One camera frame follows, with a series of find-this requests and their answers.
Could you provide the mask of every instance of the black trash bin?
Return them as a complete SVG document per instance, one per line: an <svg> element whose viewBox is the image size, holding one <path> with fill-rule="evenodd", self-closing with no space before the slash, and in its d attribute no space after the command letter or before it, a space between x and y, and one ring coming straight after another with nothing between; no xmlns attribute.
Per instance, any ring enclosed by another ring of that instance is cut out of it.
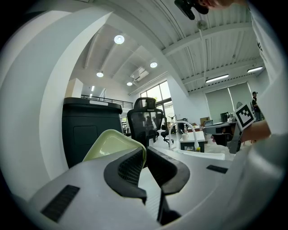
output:
<svg viewBox="0 0 288 230"><path fill-rule="evenodd" d="M68 167L80 163L107 129L122 132L121 105L83 98L64 99L62 138Z"/></svg>

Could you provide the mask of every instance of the railing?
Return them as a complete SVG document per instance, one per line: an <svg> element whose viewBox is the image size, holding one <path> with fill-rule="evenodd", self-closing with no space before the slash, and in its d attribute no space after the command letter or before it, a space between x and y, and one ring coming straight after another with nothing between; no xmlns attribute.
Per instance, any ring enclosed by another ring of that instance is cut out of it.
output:
<svg viewBox="0 0 288 230"><path fill-rule="evenodd" d="M88 95L81 95L81 98L89 99L89 100L93 100L93 101L99 101L99 102L114 103L114 104L121 105L122 108L125 108L125 109L133 109L133 103L132 102L119 101L119 100L103 98L103 97L93 97L93 96L90 97Z"/></svg>

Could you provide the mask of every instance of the white ceiling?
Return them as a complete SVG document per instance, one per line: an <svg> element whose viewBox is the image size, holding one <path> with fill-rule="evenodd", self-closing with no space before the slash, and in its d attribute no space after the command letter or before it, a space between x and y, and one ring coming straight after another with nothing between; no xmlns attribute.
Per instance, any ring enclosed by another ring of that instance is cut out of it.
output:
<svg viewBox="0 0 288 230"><path fill-rule="evenodd" d="M161 50L190 93L208 87L206 79L224 74L229 74L228 79L239 78L246 76L248 69L263 65L250 12L245 7L234 4L225 10L210 11L208 15L193 10L196 20L190 21L174 5L174 0L96 0L94 3L107 4L115 13L126 15L131 23L141 25L141 31ZM207 23L207 29L202 31L203 40L197 28L200 19ZM113 41L118 34L125 37L121 45ZM95 73L103 71L105 77L123 85L132 80L130 76L137 68L144 67L149 75L131 87L136 92L167 72L167 65L158 62L148 50L149 47L145 49L129 35L105 25L83 50L76 67L93 68ZM158 67L150 68L151 61L157 61Z"/></svg>

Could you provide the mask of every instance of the yellow-green plastic part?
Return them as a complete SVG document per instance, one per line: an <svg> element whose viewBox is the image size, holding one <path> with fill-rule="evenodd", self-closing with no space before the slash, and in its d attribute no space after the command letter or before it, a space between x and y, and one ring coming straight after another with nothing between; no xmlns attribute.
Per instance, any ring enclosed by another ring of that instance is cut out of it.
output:
<svg viewBox="0 0 288 230"><path fill-rule="evenodd" d="M114 129L108 129L101 133L93 146L86 154L83 161L88 161L101 156L106 156L122 150L142 147L143 149L143 165L146 162L146 148L141 143L125 136L123 133Z"/></svg>

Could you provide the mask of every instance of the fluorescent light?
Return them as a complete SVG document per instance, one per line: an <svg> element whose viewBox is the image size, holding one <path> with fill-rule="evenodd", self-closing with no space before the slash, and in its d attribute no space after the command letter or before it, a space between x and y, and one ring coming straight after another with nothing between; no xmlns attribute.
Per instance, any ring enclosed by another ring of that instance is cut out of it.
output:
<svg viewBox="0 0 288 230"><path fill-rule="evenodd" d="M222 79L222 78L226 78L226 77L229 77L229 74L226 74L226 75L223 75L223 76L220 76L220 77L215 77L215 78L212 78L210 80L206 80L206 83L209 83L209 82L212 82L212 81L216 81L216 80L219 80L219 79Z"/></svg>
<svg viewBox="0 0 288 230"><path fill-rule="evenodd" d="M158 66L157 62L152 62L152 63L150 64L150 67L151 67L151 68L156 68L157 66Z"/></svg>
<svg viewBox="0 0 288 230"><path fill-rule="evenodd" d="M99 72L99 73L97 73L96 75L97 75L98 77L103 77L103 76L104 76L103 72Z"/></svg>
<svg viewBox="0 0 288 230"><path fill-rule="evenodd" d="M250 70L247 70L247 73L251 73L251 72L255 72L255 71L258 71L258 70L261 70L263 69L263 67L257 67L257 68L254 68L254 69L250 69Z"/></svg>
<svg viewBox="0 0 288 230"><path fill-rule="evenodd" d="M122 35L117 35L114 38L116 44L122 44L125 41L125 38Z"/></svg>

